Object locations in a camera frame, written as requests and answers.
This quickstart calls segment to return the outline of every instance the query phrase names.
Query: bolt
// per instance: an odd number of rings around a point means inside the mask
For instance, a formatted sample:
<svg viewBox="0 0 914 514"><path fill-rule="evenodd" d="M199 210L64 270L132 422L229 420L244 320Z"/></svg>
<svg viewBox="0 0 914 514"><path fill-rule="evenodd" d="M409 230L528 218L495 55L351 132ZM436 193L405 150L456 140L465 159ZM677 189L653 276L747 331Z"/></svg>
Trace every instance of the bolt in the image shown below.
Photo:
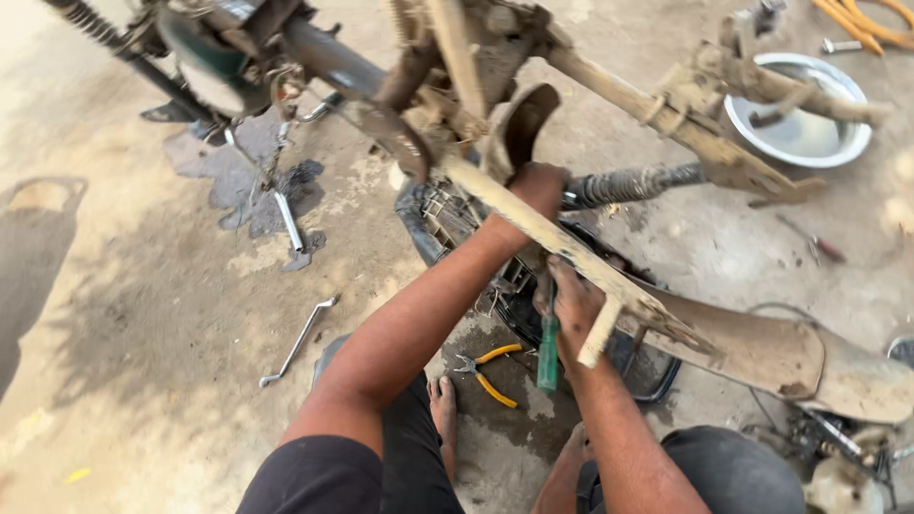
<svg viewBox="0 0 914 514"><path fill-rule="evenodd" d="M828 37L822 40L822 53L834 54L838 52L854 52L863 49L860 41L839 41L835 43Z"/></svg>

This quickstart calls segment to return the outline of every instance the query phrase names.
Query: person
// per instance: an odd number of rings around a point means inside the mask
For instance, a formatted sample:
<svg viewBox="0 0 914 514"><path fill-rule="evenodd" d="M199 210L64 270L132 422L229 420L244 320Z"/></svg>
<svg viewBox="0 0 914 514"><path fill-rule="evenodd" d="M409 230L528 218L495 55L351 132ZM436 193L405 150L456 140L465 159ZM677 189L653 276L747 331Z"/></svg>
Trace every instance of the person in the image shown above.
<svg viewBox="0 0 914 514"><path fill-rule="evenodd" d="M530 164L509 189L554 220L565 173ZM451 486L453 384L446 376L428 382L423 368L490 277L529 242L490 215L464 244L331 344L311 393L238 513L463 512ZM786 463L739 434L698 427L658 444L609 360L595 369L576 361L603 293L554 256L548 267L558 285L558 354L583 424L534 512L803 512L799 481Z"/></svg>

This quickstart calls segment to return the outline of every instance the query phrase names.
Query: orange handle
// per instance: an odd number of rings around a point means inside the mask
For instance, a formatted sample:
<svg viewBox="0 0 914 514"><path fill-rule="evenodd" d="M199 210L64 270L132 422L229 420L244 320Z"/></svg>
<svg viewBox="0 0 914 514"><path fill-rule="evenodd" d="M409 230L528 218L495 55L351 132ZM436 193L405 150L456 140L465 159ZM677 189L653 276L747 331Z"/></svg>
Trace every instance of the orange handle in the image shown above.
<svg viewBox="0 0 914 514"><path fill-rule="evenodd" d="M843 27L851 37L860 41L860 44L863 45L863 48L866 51L872 54L882 55L882 47L876 42L876 38L865 30L861 30L860 27L854 23L854 19L850 12L848 12L843 5L838 4L835 0L813 0L813 3L821 7L828 16L831 16L834 21L838 22L838 25Z"/></svg>
<svg viewBox="0 0 914 514"><path fill-rule="evenodd" d="M489 353L483 355L482 357L476 360L476 364L485 364L486 362L498 357L499 355L504 355L505 353L511 351L522 351L524 348L520 345L508 345L506 347L496 348Z"/></svg>
<svg viewBox="0 0 914 514"><path fill-rule="evenodd" d="M501 403L504 403L505 405L507 405L508 407L511 407L512 409L514 409L517 406L517 402L515 402L514 400L511 400L507 396L504 396L502 393L496 391L495 388L492 387L492 384L489 383L489 380L486 377L484 377L482 373L477 372L476 379L479 380L479 383L483 384L483 387L485 388L485 390L489 391L489 394L491 394L492 397L495 398L496 400L500 401Z"/></svg>

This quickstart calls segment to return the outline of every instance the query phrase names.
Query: rear shock absorber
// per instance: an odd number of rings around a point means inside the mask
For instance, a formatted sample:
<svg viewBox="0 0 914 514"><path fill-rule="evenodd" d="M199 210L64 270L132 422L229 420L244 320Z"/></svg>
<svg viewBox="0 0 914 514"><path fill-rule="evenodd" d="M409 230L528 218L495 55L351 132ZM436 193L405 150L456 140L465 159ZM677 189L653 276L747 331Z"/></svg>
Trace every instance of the rear shock absorber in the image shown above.
<svg viewBox="0 0 914 514"><path fill-rule="evenodd" d="M55 7L64 19L96 43L115 53L123 49L126 41L118 29L82 0L45 0L45 3Z"/></svg>
<svg viewBox="0 0 914 514"><path fill-rule="evenodd" d="M187 92L180 84L171 80L162 70L144 56L127 47L127 40L108 20L101 17L95 9L82 0L44 0L54 7L64 19L89 36L93 41L108 48L114 57L129 64L158 87L162 92L175 99L181 107L197 118L204 125L213 127L224 124L224 120L212 113Z"/></svg>

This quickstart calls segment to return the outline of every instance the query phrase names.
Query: silver wrench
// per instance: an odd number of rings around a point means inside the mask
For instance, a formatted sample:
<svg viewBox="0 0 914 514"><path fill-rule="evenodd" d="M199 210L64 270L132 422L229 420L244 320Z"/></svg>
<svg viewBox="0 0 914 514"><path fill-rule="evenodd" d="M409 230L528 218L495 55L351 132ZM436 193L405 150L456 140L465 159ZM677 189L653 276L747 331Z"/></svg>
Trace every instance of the silver wrench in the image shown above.
<svg viewBox="0 0 914 514"><path fill-rule="evenodd" d="M317 317L317 311L321 310L321 307L332 307L336 305L336 299L338 297L338 294L334 294L334 296L329 300L314 306L314 311L312 311L311 315L308 317L308 322L304 324L304 329L302 330L302 333L299 334L298 340L295 341L295 346L292 347L292 351L289 352L289 357L287 357L285 363L282 364L282 369L280 369L280 372L275 375L267 375L266 377L261 378L261 387L267 387L267 384L274 380L279 380L282 378L282 375L285 375L285 371L289 368L289 363L292 362L292 357L295 356L295 352L298 351L298 347L301 346L302 341L304 341L305 334L308 333L308 329L311 328L311 325L314 323L314 318Z"/></svg>

